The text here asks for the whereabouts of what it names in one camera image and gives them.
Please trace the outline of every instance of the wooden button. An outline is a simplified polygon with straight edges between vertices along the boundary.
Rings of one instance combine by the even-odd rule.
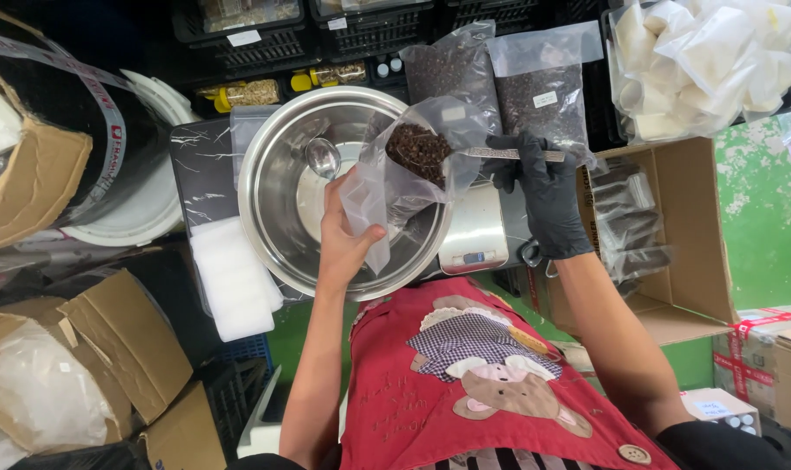
[[[638,463],[639,465],[651,464],[651,454],[639,446],[625,444],[619,448],[619,455],[628,462]]]

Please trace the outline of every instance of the person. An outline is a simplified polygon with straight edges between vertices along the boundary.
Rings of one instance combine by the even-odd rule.
[[[386,235],[380,226],[349,235],[343,176],[326,187],[314,307],[279,454],[245,457],[230,470],[783,468],[761,438],[685,410],[662,350],[593,252],[574,158],[546,162],[547,142],[530,134],[486,144],[520,153],[519,162],[486,168],[498,188],[519,181],[529,228],[557,267],[607,398],[500,298],[468,278],[444,279],[360,305],[338,444],[345,290]]]

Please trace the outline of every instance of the black marble table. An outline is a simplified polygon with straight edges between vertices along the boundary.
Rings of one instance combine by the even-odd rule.
[[[239,215],[229,119],[200,121],[176,127],[170,136],[169,150],[188,237],[193,228],[203,223]],[[520,247],[531,235],[526,225],[526,203],[519,187],[512,194],[500,191],[500,206],[509,259],[496,269],[506,269],[523,263]],[[439,258],[433,258],[414,282],[445,277],[449,276],[442,272]],[[311,299],[276,278],[275,281],[286,304]]]

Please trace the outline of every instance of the digital kitchen scale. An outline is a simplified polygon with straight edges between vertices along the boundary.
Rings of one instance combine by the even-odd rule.
[[[451,228],[439,248],[448,275],[498,268],[508,260],[500,193],[489,180],[477,181],[454,203]]]

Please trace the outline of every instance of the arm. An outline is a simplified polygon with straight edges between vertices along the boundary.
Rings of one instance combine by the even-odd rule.
[[[693,421],[668,360],[595,253],[556,260],[575,324],[608,398],[649,436]]]
[[[495,187],[506,192],[520,181],[529,230],[543,259],[553,260],[596,375],[608,398],[642,431],[656,436],[692,421],[680,400],[677,379],[659,346],[616,291],[578,215],[575,158],[546,162],[547,141],[530,134],[489,137],[488,146],[517,148],[517,164],[491,163]]]
[[[358,238],[349,235],[352,231],[338,195],[338,187],[346,177],[326,185],[315,305],[279,433],[279,455],[308,470],[317,468],[338,442],[346,288],[358,273],[369,247],[386,235],[379,225],[369,227]]]

